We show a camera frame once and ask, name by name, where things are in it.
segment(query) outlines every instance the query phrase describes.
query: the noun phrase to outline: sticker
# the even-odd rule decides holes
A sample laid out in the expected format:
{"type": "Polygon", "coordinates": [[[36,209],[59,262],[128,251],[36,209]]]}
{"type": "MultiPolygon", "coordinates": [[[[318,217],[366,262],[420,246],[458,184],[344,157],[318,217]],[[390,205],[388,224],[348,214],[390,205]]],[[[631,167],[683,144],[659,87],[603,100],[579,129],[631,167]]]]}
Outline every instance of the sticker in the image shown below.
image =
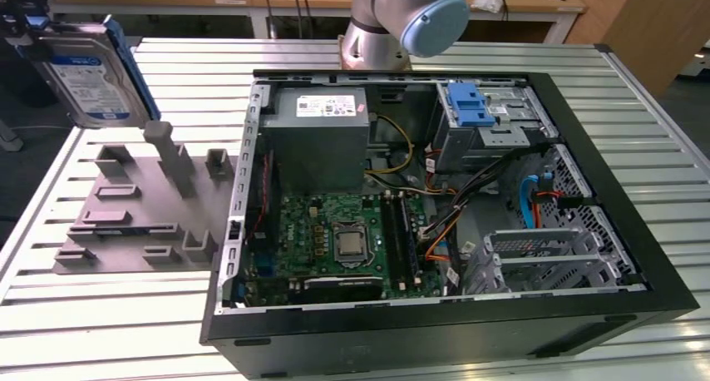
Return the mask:
{"type": "Polygon", "coordinates": [[[120,120],[129,116],[111,75],[97,57],[52,57],[51,64],[63,85],[84,113],[96,119],[120,120]]]}
{"type": "Polygon", "coordinates": [[[458,287],[458,273],[451,267],[446,270],[446,278],[458,287]]]}
{"type": "Polygon", "coordinates": [[[505,105],[495,105],[495,106],[488,106],[488,112],[490,113],[499,113],[502,115],[507,115],[509,114],[509,110],[506,109],[506,106],[505,105]]]}
{"type": "Polygon", "coordinates": [[[214,3],[218,5],[246,5],[244,0],[214,0],[214,3]]]}
{"type": "Polygon", "coordinates": [[[356,116],[355,96],[300,96],[298,117],[356,116]]]}
{"type": "Polygon", "coordinates": [[[470,254],[474,251],[475,248],[476,248],[476,244],[474,244],[470,241],[466,241],[466,244],[463,244],[463,246],[459,248],[458,251],[462,254],[470,254]]]}
{"type": "Polygon", "coordinates": [[[434,171],[436,170],[436,161],[434,161],[431,158],[426,158],[424,164],[426,164],[426,171],[428,171],[430,173],[434,173],[434,171]]]}

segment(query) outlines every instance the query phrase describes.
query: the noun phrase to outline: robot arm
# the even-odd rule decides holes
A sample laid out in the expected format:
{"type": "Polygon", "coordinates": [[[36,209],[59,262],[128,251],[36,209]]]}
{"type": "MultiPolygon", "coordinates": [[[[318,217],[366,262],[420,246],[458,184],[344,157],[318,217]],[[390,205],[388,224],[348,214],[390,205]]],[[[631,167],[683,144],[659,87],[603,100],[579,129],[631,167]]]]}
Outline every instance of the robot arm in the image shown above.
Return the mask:
{"type": "Polygon", "coordinates": [[[352,0],[352,18],[340,47],[343,66],[398,70],[408,54],[432,57],[460,37],[468,22],[466,0],[352,0]]]}

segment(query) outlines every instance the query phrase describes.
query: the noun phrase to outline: hard drive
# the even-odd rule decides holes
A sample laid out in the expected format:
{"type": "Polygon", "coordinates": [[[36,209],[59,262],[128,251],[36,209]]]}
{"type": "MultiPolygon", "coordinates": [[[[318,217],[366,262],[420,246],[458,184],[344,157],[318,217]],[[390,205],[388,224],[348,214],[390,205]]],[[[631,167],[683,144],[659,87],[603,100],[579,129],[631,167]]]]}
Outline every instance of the hard drive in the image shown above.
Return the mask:
{"type": "Polygon", "coordinates": [[[55,23],[36,35],[51,52],[37,68],[79,127],[143,127],[160,119],[116,21],[55,23]]]}

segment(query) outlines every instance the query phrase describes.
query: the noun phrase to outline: metal panel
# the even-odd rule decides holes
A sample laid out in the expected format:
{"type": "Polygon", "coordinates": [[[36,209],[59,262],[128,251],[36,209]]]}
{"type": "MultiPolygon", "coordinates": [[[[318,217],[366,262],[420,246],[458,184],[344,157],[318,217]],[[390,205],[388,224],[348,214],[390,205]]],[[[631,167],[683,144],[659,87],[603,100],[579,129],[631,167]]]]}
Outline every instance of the metal panel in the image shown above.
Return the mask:
{"type": "MultiPolygon", "coordinates": [[[[336,43],[324,41],[145,39],[137,48],[139,66],[163,116],[175,124],[175,140],[187,143],[192,155],[219,147],[236,155],[252,69],[332,69],[336,51],[336,43]]],[[[463,43],[447,54],[455,55],[414,58],[414,68],[553,75],[702,308],[574,358],[403,369],[339,379],[707,379],[710,185],[702,166],[685,153],[687,140],[637,99],[591,46],[463,43]]],[[[99,174],[92,160],[101,144],[127,142],[132,156],[156,155],[155,148],[140,143],[137,130],[73,131],[72,136],[76,148],[69,140],[0,254],[15,256],[0,282],[0,372],[11,371],[0,379],[242,379],[214,350],[198,344],[208,272],[49,273],[99,174]]]]}

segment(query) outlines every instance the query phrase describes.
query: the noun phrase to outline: desk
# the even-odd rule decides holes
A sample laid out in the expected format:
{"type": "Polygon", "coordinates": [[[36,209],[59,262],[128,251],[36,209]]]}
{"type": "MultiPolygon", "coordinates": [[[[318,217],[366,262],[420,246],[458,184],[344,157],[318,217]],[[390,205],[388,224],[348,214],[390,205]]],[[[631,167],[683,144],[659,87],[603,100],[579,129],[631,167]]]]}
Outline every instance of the desk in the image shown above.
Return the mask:
{"type": "MultiPolygon", "coordinates": [[[[336,69],[335,41],[144,39],[139,62],[175,142],[239,155],[255,68],[336,69]]],[[[615,57],[591,46],[459,43],[420,71],[547,72],[701,309],[571,358],[340,375],[339,380],[707,379],[710,165],[615,57]]],[[[208,272],[53,275],[104,144],[155,156],[137,129],[75,129],[0,252],[1,380],[243,380],[198,344],[208,272]]]]}
{"type": "MultiPolygon", "coordinates": [[[[577,15],[586,10],[581,0],[506,0],[510,20],[551,22],[545,42],[563,43],[577,15]]],[[[274,15],[295,16],[295,0],[271,0],[274,15]]],[[[351,0],[308,0],[315,17],[350,17],[351,0]]],[[[306,5],[300,0],[303,14],[306,5]]],[[[267,0],[53,0],[52,12],[144,15],[247,15],[254,35],[268,38],[267,0]]],[[[500,20],[500,13],[471,11],[471,20],[500,20]]]]}

